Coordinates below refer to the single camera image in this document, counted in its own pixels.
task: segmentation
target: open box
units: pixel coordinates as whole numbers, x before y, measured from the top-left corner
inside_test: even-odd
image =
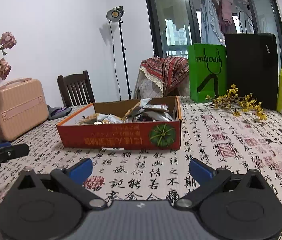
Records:
[[[148,104],[166,104],[171,122],[133,122],[122,124],[77,125],[78,120],[94,113],[123,117],[139,99],[91,103],[57,124],[64,147],[124,149],[172,149],[181,146],[181,108],[178,97],[154,98]]]

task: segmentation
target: suitcase handle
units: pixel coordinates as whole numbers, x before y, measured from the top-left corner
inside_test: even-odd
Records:
[[[14,81],[10,81],[10,82],[6,83],[5,85],[3,85],[2,87],[0,87],[0,90],[5,89],[8,85],[11,85],[11,84],[13,84],[13,83],[25,82],[25,81],[29,81],[29,80],[31,80],[31,79],[32,79],[32,78],[20,78],[20,79],[14,80]]]

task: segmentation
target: dark wooden chair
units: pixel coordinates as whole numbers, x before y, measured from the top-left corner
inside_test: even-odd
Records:
[[[59,89],[63,103],[66,107],[80,106],[94,103],[88,72],[73,74],[66,77],[58,76]]]

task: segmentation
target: table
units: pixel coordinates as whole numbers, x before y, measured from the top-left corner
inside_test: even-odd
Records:
[[[44,122],[13,143],[27,143],[30,153],[1,165],[0,202],[25,167],[44,174],[89,157],[94,167],[85,187],[108,203],[113,199],[174,202],[199,186],[189,174],[191,158],[233,173],[258,169],[282,203],[281,114],[267,111],[268,120],[263,126],[255,123],[249,113],[234,117],[223,110],[195,104],[189,98],[181,98],[181,109],[182,145],[178,151],[64,148],[56,129],[60,119]]]

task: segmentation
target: suitcase strap panel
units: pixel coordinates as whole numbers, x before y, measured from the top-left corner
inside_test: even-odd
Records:
[[[2,119],[5,121],[11,117],[14,117],[15,115],[18,115],[34,106],[37,106],[38,104],[42,103],[43,102],[43,98],[42,96],[38,97],[38,98],[35,98],[35,99],[32,99],[28,102],[25,102],[21,105],[18,105],[6,112],[3,112],[1,115],[2,115]]]

